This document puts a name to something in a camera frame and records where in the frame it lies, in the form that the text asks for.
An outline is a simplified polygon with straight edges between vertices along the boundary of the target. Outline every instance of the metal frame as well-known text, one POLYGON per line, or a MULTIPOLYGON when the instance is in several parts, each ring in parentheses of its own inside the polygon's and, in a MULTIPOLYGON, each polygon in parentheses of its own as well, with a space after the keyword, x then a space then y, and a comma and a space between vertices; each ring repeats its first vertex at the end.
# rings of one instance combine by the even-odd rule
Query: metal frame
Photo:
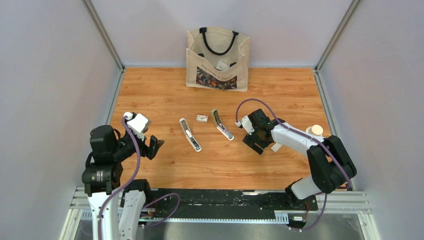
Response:
POLYGON ((106 117, 107 125, 111 123, 112 116, 114 115, 115 105, 117 104, 117 100, 118 100, 119 92, 121 90, 122 82, 124 80, 125 72, 126 72, 125 69, 120 72, 118 82, 116 83, 115 91, 113 93, 113 98, 109 105, 109 112, 107 113, 107 117, 106 117))
MULTIPOLYGON (((314 69, 317 65, 249 65, 249 68, 273 68, 273 69, 314 69)), ((165 64, 165 65, 125 65, 125 68, 185 68, 182 64, 165 64)))
POLYGON ((315 66, 315 70, 320 71, 323 68, 323 65, 325 64, 327 58, 329 57, 331 51, 333 50, 334 45, 339 40, 340 36, 342 35, 343 31, 345 30, 346 26, 349 23, 349 20, 355 13, 355 10, 357 9, 359 3, 361 0, 352 0, 349 7, 347 8, 346 13, 344 14, 340 24, 338 25, 337 29, 335 30, 334 35, 332 36, 330 42, 328 43, 327 47, 324 50, 324 53, 322 54, 321 58, 318 61, 318 64, 315 66))
POLYGON ((327 123, 330 128, 330 132, 333 135, 338 135, 339 129, 335 123, 333 111, 327 98, 327 91, 322 82, 321 73, 319 71, 314 70, 313 75, 315 76, 316 85, 318 87, 319 95, 321 96, 322 107, 324 108, 325 117, 327 118, 327 123))
POLYGON ((82 209, 69 209, 59 240, 74 240, 80 224, 82 209))
POLYGON ((380 234, 377 230, 376 222, 372 214, 358 213, 360 228, 362 229, 363 238, 365 240, 380 240, 380 234))
MULTIPOLYGON (((123 210, 118 210, 118 219, 121 219, 123 210)), ((81 221, 91 221, 93 217, 92 211, 83 209, 81 214, 81 221)), ((219 219, 219 218, 174 218, 170 217, 166 220, 167 223, 206 223, 206 224, 288 224, 288 215, 283 212, 275 212, 275 219, 219 219)), ((157 217, 154 219, 143 219, 143 222, 159 222, 163 218, 157 217)))
POLYGON ((108 33, 105 30, 105 27, 102 24, 102 21, 100 21, 99 15, 96 12, 96 9, 92 3, 91 0, 81 0, 84 4, 85 8, 87 9, 88 14, 91 17, 91 20, 93 21, 95 27, 98 30, 98 33, 100 34, 101 38, 104 41, 104 44, 107 47, 107 50, 109 50, 110 55, 112 56, 113 60, 115 61, 117 67, 122 72, 124 71, 125 67, 118 55, 117 50, 115 49, 114 45, 112 44, 111 39, 109 38, 108 33))
MULTIPOLYGON (((157 191, 158 188, 152 188, 152 191, 157 191)), ((256 190, 254 192, 242 192, 243 195, 259 195, 266 193, 284 193, 284 190, 256 190)), ((121 202, 122 192, 119 193, 118 202, 121 202)), ((324 204, 324 195, 316 196, 316 203, 318 205, 317 211, 311 211, 311 213, 321 212, 321 208, 324 204)), ((75 194, 73 195, 72 202, 70 204, 70 210, 88 210, 90 211, 89 201, 87 199, 87 194, 84 192, 84 187, 77 187, 75 194)), ((154 208, 149 208, 145 210, 146 212, 152 211, 154 208)), ((295 214, 295 213, 304 213, 303 210, 276 210, 276 213, 282 214, 295 214)), ((327 203, 325 206, 326 214, 362 214, 370 215, 372 214, 370 205, 368 203, 367 196, 363 191, 334 191, 327 196, 327 203)), ((203 223, 210 222, 210 219, 197 219, 197 218, 170 218, 170 222, 190 222, 190 223, 203 223)), ((273 223, 273 221, 265 220, 251 220, 251 219, 237 219, 239 222, 268 222, 273 223)), ((213 219, 214 222, 228 222, 228 219, 213 219)))

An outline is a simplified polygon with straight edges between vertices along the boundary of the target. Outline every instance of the wooden tabletop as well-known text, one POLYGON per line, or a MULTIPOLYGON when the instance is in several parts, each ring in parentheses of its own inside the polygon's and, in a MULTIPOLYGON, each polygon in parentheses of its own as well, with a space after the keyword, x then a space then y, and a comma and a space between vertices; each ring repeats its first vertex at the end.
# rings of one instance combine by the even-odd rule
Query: wooden tabletop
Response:
MULTIPOLYGON (((310 68, 250 68, 247 92, 186 87, 185 68, 127 68, 116 102, 111 125, 124 133, 124 112, 142 113, 151 120, 146 133, 165 140, 153 160, 141 159, 137 179, 147 179, 152 188, 283 190, 310 174, 308 159, 282 147, 277 153, 267 148, 262 155, 245 145, 244 129, 235 125, 239 103, 247 98, 266 102, 280 119, 305 130, 321 125, 330 135, 320 94, 310 68), (229 141, 212 118, 218 109, 223 124, 234 134, 229 141), (207 115, 207 123, 197 122, 207 115), (187 141, 179 120, 185 118, 202 147, 196 152, 187 141)), ((246 102, 239 119, 262 108, 246 102)), ((134 173, 136 155, 125 160, 121 181, 134 173)))

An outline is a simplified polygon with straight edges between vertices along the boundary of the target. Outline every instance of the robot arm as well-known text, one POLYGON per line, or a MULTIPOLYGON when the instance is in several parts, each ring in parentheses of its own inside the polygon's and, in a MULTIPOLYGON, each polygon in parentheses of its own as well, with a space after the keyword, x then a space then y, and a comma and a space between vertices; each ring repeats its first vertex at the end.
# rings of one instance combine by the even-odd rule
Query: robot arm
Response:
MULTIPOLYGON (((150 120, 140 113, 126 112, 124 116, 125 124, 135 136, 140 156, 153 159, 164 141, 152 135, 150 145, 146 145, 145 132, 149 128, 150 120)), ((85 163, 82 182, 92 212, 93 239, 133 240, 136 237, 142 207, 146 201, 151 200, 151 190, 147 180, 133 180, 123 190, 121 202, 123 212, 121 221, 118 223, 119 194, 117 191, 122 190, 120 187, 123 171, 121 162, 136 152, 135 142, 128 132, 125 132, 121 138, 119 131, 110 125, 102 125, 91 131, 90 145, 92 152, 85 163)))
POLYGON ((328 161, 324 149, 312 138, 327 147, 349 179, 357 174, 348 152, 337 136, 331 135, 325 138, 311 135, 290 126, 282 119, 279 119, 279 121, 284 126, 275 119, 270 120, 262 109, 258 109, 248 116, 244 116, 238 126, 244 128, 247 132, 243 142, 258 154, 262 154, 270 144, 276 143, 281 146, 288 146, 308 158, 311 175, 293 182, 285 189, 286 201, 291 206, 296 206, 309 196, 318 193, 329 194, 346 182, 336 164, 333 161, 328 161))

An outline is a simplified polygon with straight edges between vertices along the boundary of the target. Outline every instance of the gray wall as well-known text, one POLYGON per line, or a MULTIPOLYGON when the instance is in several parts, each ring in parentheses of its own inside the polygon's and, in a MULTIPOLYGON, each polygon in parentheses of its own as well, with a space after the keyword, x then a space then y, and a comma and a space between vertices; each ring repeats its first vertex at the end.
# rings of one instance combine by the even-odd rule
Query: gray wall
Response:
POLYGON ((251 37, 253 66, 317 64, 351 0, 92 0, 125 65, 186 65, 187 30, 251 37))
POLYGON ((80 0, 0 1, 0 239, 58 239, 118 77, 80 0))
POLYGON ((384 240, 422 239, 424 1, 363 0, 322 70, 384 240))

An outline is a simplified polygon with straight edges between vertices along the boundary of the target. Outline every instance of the canvas bag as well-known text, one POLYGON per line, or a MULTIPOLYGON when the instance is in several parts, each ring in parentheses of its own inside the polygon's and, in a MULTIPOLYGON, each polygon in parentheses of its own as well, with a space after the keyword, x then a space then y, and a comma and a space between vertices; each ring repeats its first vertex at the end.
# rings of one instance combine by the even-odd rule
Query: canvas bag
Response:
POLYGON ((187 31, 187 36, 187 87, 242 92, 248 90, 249 37, 220 27, 187 31))

